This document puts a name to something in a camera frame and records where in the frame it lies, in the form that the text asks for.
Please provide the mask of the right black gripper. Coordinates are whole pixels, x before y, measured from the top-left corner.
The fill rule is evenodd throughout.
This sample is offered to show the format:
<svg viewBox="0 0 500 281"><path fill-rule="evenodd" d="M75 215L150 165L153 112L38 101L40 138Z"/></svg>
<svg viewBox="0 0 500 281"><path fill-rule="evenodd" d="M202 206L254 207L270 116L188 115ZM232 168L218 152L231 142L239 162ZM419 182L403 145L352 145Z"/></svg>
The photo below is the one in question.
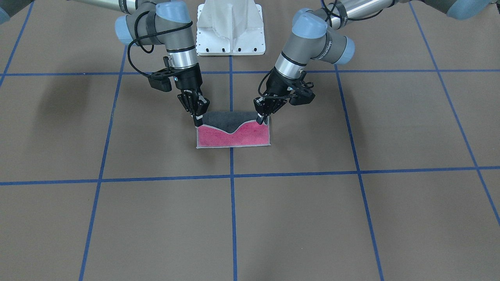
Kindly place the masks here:
<svg viewBox="0 0 500 281"><path fill-rule="evenodd" d="M195 64L185 69L175 69L176 88L181 91L177 96L186 112L193 118L196 127L202 126L203 114L207 112L210 101L204 98L201 91L202 75L200 65Z"/></svg>

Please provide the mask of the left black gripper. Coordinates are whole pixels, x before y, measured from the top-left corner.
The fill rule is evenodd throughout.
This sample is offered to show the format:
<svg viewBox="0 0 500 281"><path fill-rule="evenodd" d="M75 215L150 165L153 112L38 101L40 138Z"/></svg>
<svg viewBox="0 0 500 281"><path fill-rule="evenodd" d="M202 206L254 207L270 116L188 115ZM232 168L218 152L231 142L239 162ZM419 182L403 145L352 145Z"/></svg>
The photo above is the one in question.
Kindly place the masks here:
<svg viewBox="0 0 500 281"><path fill-rule="evenodd" d="M257 111L256 122L259 125L270 124L270 115L283 107L294 91L309 89L309 83L304 82L306 71L299 71L299 78L287 78L281 75L276 68L269 71L259 84L257 92L260 97L254 99Z"/></svg>

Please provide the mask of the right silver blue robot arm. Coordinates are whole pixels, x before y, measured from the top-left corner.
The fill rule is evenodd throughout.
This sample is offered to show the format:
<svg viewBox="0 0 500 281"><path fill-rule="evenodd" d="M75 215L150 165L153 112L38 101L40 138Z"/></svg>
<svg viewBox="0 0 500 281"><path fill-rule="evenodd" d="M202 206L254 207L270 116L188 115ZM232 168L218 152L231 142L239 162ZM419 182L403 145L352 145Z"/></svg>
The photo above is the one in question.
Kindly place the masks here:
<svg viewBox="0 0 500 281"><path fill-rule="evenodd" d="M165 46L165 68L141 74L148 78L152 88L164 92L172 90L170 78L173 78L185 111L196 127L202 126L210 102L201 91L193 22L186 3L181 0L86 0L85 3L123 13L115 22L115 32L128 52L132 46L142 50L146 46Z"/></svg>

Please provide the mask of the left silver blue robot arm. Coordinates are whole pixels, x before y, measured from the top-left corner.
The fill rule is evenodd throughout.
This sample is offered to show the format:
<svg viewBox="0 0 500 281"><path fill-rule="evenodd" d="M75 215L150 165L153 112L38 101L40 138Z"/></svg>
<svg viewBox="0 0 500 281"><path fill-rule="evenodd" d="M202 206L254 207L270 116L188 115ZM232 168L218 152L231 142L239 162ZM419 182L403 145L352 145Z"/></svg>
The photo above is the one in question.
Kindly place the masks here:
<svg viewBox="0 0 500 281"><path fill-rule="evenodd" d="M261 80L266 89L253 101L257 123L266 123L286 103L294 106L311 103L315 94L314 84L304 81L307 63L312 59L335 66L347 64L355 53L355 43L338 34L338 30L351 22L374 18L397 3L397 0L334 0L329 4L321 1L317 10L297 11L291 35L275 66Z"/></svg>

